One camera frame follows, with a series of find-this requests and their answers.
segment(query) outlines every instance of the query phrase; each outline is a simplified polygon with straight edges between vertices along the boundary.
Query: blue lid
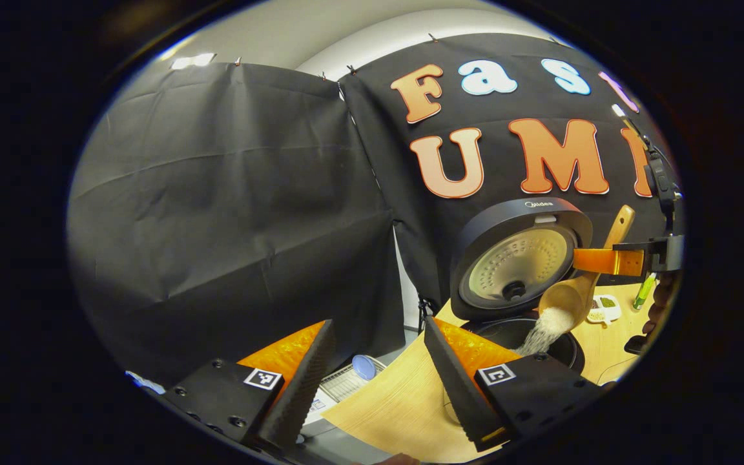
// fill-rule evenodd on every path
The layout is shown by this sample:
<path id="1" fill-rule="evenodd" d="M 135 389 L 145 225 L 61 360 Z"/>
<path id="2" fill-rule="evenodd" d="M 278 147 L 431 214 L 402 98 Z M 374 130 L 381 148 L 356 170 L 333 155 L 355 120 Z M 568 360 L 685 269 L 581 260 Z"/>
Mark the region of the blue lid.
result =
<path id="1" fill-rule="evenodd" d="M 364 380 L 371 380 L 377 374 L 375 363 L 372 363 L 372 360 L 365 355 L 355 355 L 352 357 L 352 368 Z"/>

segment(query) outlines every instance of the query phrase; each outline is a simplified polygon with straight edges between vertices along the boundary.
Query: white wall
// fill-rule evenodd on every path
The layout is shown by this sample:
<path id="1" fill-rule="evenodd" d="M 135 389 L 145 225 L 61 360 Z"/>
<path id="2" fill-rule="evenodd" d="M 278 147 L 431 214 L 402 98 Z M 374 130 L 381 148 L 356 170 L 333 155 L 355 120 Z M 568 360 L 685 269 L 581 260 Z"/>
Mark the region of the white wall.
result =
<path id="1" fill-rule="evenodd" d="M 148 69 L 166 71 L 174 58 L 212 52 L 218 54 L 215 61 L 232 63 L 242 57 L 243 63 L 294 70 L 364 27 L 439 8 L 505 11 L 481 0 L 270 0 L 204 27 Z"/>
<path id="2" fill-rule="evenodd" d="M 484 11 L 449 8 L 411 12 L 381 21 L 358 30 L 340 39 L 329 47 L 307 59 L 297 70 L 337 81 L 349 73 L 346 65 L 358 69 L 370 61 L 389 55 L 402 48 L 431 41 L 429 33 L 436 39 L 478 32 L 502 32 L 549 39 L 554 36 L 529 23 L 525 18 L 505 10 Z M 402 301 L 404 301 L 404 325 L 417 328 L 419 322 L 419 299 L 410 282 L 398 253 L 398 269 L 401 277 Z"/>

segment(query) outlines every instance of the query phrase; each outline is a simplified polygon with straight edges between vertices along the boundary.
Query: ceiling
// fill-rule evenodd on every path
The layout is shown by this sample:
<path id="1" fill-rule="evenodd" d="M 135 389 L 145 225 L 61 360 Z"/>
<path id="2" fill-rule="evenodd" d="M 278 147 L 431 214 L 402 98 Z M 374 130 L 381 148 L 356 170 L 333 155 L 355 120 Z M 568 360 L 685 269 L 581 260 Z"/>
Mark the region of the ceiling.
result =
<path id="1" fill-rule="evenodd" d="M 189 36 L 151 62 L 164 71 L 174 56 L 217 53 L 215 61 L 272 65 L 294 70 L 329 45 L 381 21 L 410 12 L 466 8 L 511 15 L 482 0 L 268 0 Z"/>

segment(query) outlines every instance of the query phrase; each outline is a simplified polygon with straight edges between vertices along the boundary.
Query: small box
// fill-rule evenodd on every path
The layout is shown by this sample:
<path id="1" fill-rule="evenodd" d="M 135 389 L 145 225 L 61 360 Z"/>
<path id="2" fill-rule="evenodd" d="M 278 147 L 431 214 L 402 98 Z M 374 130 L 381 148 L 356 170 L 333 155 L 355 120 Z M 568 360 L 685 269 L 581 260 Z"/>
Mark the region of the small box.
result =
<path id="1" fill-rule="evenodd" d="M 386 368 L 386 365 L 375 360 L 371 356 L 364 356 L 375 366 L 375 375 L 377 376 L 381 371 Z M 342 369 L 335 371 L 328 377 L 323 378 L 321 381 L 320 388 L 331 396 L 334 400 L 342 402 L 347 399 L 350 395 L 355 394 L 358 389 L 366 386 L 369 380 L 364 380 L 355 371 L 352 365 L 343 367 Z"/>
<path id="2" fill-rule="evenodd" d="M 323 418 L 321 413 L 336 405 L 336 400 L 325 393 L 323 389 L 318 388 L 318 392 L 315 393 L 315 398 L 312 400 L 312 407 L 309 408 L 309 414 L 306 416 L 306 420 L 304 420 L 304 426 L 300 429 L 301 435 L 317 436 L 320 433 L 334 429 L 334 424 L 329 423 Z"/>
<path id="3" fill-rule="evenodd" d="M 590 323 L 602 323 L 607 327 L 612 321 L 622 316 L 622 307 L 613 295 L 594 295 L 590 303 L 590 312 L 587 321 Z"/>

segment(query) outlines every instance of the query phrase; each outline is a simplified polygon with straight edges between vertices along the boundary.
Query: wooden board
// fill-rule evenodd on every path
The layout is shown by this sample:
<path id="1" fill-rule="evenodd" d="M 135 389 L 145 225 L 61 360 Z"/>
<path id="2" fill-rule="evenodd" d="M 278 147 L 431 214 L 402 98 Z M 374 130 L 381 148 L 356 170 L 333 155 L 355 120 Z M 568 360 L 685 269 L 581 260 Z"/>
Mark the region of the wooden board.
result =
<path id="1" fill-rule="evenodd" d="M 597 295 L 614 295 L 622 316 L 609 327 L 585 321 L 573 330 L 585 355 L 582 375 L 598 382 L 608 368 L 628 365 L 635 356 L 624 351 L 630 336 L 641 335 L 652 297 L 639 312 L 631 303 L 639 285 L 600 286 Z M 450 303 L 437 315 L 461 326 Z M 464 430 L 453 423 L 443 406 L 443 386 L 432 364 L 423 335 L 419 335 L 389 367 L 346 400 L 325 411 L 323 418 L 348 435 L 387 453 L 405 453 L 422 462 L 468 462 L 494 449 L 478 453 Z"/>
<path id="2" fill-rule="evenodd" d="M 612 321 L 608 327 L 600 323 L 588 323 L 587 320 L 575 327 L 571 333 L 579 341 L 584 351 L 584 370 L 582 376 L 599 383 L 599 378 L 608 368 L 635 358 L 624 350 L 631 336 L 641 335 L 641 328 L 647 322 L 647 310 L 653 304 L 653 290 L 640 310 L 632 307 L 638 284 L 606 285 L 596 288 L 596 295 L 613 295 L 622 307 L 622 316 Z"/>

